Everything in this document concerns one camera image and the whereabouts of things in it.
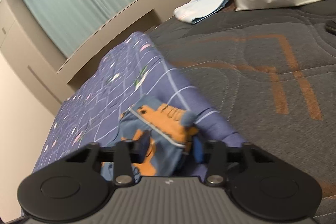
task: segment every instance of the gray ribbed panel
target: gray ribbed panel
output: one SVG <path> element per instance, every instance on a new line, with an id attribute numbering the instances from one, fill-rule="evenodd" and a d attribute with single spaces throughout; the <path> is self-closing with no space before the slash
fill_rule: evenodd
<path id="1" fill-rule="evenodd" d="M 119 188 L 98 213 L 74 224 L 260 224 L 268 223 L 242 212 L 224 190 L 198 178 L 143 177 Z M 299 224 L 314 224 L 311 219 Z M 29 220 L 26 224 L 40 224 Z"/>

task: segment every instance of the silver screw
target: silver screw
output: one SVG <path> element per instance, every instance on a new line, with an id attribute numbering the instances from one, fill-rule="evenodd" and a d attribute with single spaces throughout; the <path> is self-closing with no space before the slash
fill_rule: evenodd
<path id="1" fill-rule="evenodd" d="M 115 181 L 119 184 L 127 184 L 132 182 L 132 178 L 128 175 L 117 176 Z"/>
<path id="2" fill-rule="evenodd" d="M 219 184 L 223 182 L 224 178 L 219 175 L 212 175 L 207 178 L 207 181 L 210 182 L 211 184 Z"/>

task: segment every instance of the mattress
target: mattress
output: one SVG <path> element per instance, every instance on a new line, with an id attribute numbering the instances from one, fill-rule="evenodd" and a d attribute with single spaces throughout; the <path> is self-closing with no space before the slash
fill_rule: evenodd
<path id="1" fill-rule="evenodd" d="M 220 11 L 150 33 L 168 62 L 248 141 L 313 176 L 315 215 L 336 223 L 336 0 L 283 9 Z"/>
<path id="2" fill-rule="evenodd" d="M 121 140 L 121 114 L 145 94 L 192 110 L 207 139 L 230 146 L 244 141 L 198 89 L 166 62 L 149 37 L 136 32 L 108 52 L 93 77 L 62 104 L 34 172 L 90 142 L 113 146 Z M 188 171 L 205 175 L 204 167 L 200 168 Z"/>

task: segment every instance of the white wall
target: white wall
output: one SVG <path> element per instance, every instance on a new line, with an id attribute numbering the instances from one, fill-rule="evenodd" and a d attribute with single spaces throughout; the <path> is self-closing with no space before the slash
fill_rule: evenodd
<path id="1" fill-rule="evenodd" d="M 0 216 L 5 222 L 20 216 L 17 187 L 32 172 L 53 120 L 0 53 Z"/>

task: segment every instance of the gray mattress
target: gray mattress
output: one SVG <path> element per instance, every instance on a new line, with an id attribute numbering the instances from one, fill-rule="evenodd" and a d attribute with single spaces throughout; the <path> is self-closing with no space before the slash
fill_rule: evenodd
<path id="1" fill-rule="evenodd" d="M 336 223 L 336 0 L 171 18 L 150 37 L 246 139 L 318 180 L 318 223 Z"/>

